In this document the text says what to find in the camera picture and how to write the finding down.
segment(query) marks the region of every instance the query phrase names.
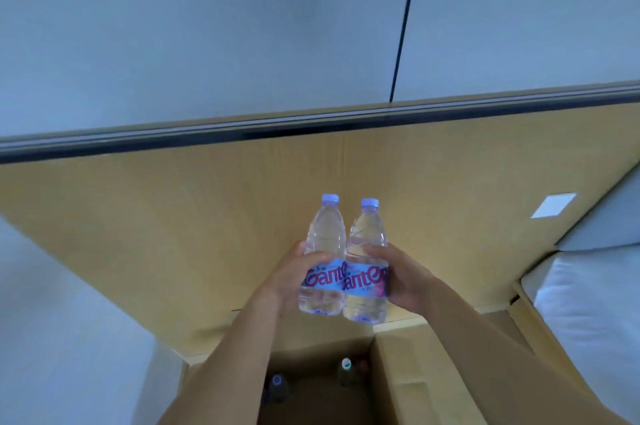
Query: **person's left hand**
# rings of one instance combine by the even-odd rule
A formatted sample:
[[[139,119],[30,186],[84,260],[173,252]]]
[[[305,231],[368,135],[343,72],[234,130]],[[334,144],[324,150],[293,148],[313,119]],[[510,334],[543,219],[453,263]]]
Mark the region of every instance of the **person's left hand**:
[[[305,255],[305,241],[297,241],[280,259],[275,269],[260,286],[263,291],[273,292],[280,308],[298,297],[300,284],[307,276],[309,268],[328,263],[335,258],[327,251],[314,251]]]

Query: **white cabinet door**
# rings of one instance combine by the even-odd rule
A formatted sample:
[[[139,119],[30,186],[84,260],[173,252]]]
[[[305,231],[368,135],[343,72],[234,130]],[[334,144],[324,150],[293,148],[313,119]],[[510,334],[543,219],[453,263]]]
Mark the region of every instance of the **white cabinet door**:
[[[640,78],[640,0],[412,0],[394,101]]]
[[[0,137],[388,101],[405,0],[0,0]]]

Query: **black strip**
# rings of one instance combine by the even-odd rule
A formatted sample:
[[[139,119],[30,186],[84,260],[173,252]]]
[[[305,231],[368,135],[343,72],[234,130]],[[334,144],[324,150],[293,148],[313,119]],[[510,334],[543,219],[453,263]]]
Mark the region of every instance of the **black strip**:
[[[402,20],[402,30],[400,31],[400,43],[398,43],[398,54],[396,56],[396,68],[394,69],[394,80],[391,82],[391,94],[389,95],[389,103],[394,100],[394,92],[396,91],[396,79],[398,77],[398,68],[400,68],[400,56],[402,56],[402,44],[404,43],[404,31],[406,30],[406,21],[409,18],[409,7],[411,0],[406,0],[404,4],[404,18]]]
[[[484,118],[491,116],[515,115],[543,111],[587,108],[590,106],[620,105],[638,103],[636,92],[607,93],[602,96],[590,95],[582,99],[575,97],[557,97],[540,99],[527,103],[496,103],[495,105],[478,105],[465,108],[438,108],[420,112],[395,112],[387,115],[359,117],[352,119],[310,120],[292,122],[273,126],[247,126],[235,129],[212,129],[211,131],[195,131],[191,133],[166,133],[130,139],[103,140],[100,142],[78,142],[68,146],[34,147],[33,149],[17,149],[13,152],[0,153],[0,164],[17,162],[35,162],[52,158],[69,158],[78,156],[100,155],[106,153],[123,153],[161,148],[186,147],[258,138],[292,137],[312,133],[328,133],[331,131],[350,131],[356,129],[380,128],[385,126],[401,126],[419,123],[433,123],[460,119]]]

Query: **hand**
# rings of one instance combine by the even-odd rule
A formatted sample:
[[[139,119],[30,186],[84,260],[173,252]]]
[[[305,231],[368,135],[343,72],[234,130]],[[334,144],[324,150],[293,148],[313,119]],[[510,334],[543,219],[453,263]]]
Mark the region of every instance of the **hand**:
[[[309,268],[328,263],[335,258],[327,251],[314,251],[305,255],[305,241],[297,241],[280,259],[275,269],[260,286],[263,291],[273,292],[280,308],[298,297],[300,284],[307,276]]]
[[[398,307],[422,315],[426,311],[428,284],[435,279],[433,273],[391,243],[388,246],[366,246],[364,250],[370,257],[389,263],[387,299]]]

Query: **light switch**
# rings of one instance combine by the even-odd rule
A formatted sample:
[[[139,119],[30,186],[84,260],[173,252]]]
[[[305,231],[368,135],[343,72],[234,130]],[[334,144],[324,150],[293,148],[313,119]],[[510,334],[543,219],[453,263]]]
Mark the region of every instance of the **light switch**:
[[[575,197],[575,192],[567,192],[566,194],[548,195],[540,207],[536,209],[531,218],[548,218],[549,216],[557,216],[569,202]]]

